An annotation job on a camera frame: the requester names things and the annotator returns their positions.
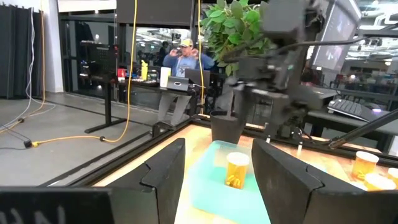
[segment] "green plant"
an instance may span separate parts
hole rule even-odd
[[[217,0],[217,4],[205,12],[207,18],[201,21],[201,33],[215,53],[214,59],[218,66],[225,67],[227,75],[238,69],[238,63],[224,63],[221,61],[223,54],[261,35],[261,14],[264,7],[267,7],[264,1],[260,5],[249,5],[248,0],[234,0],[228,5],[225,0]],[[245,50],[242,56],[263,54],[269,46],[269,40],[259,41]]]

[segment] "yellow cap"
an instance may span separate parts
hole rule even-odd
[[[181,40],[181,47],[192,47],[193,46],[193,41],[191,39],[183,39]]]

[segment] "teal plastic bin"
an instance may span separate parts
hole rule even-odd
[[[214,141],[188,172],[192,205],[238,223],[270,223],[254,176],[252,163],[242,190],[229,187],[226,180],[226,156],[242,152],[251,158],[251,149]]]

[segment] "potted plant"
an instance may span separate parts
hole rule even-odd
[[[206,18],[201,21],[201,33],[208,41],[209,48],[213,51],[214,60],[218,66],[225,69],[227,76],[234,75],[239,69],[238,63],[225,63],[222,61],[226,52],[245,42],[258,38],[261,34],[261,14],[267,3],[249,5],[248,0],[234,0],[227,4],[225,0],[217,0],[217,4],[210,6],[206,11]],[[242,52],[242,56],[263,54],[269,49],[267,39],[259,41],[249,49]],[[226,111],[212,111],[211,134],[213,141],[220,140],[237,144],[242,134],[244,124],[236,122],[232,112],[234,93],[230,89],[223,95],[223,104]]]

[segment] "black plant pot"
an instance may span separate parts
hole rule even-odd
[[[234,119],[234,113],[231,114],[229,119],[226,115],[226,111],[212,111],[210,113],[211,137],[213,141],[237,144],[242,135],[244,124],[238,124],[237,120]]]

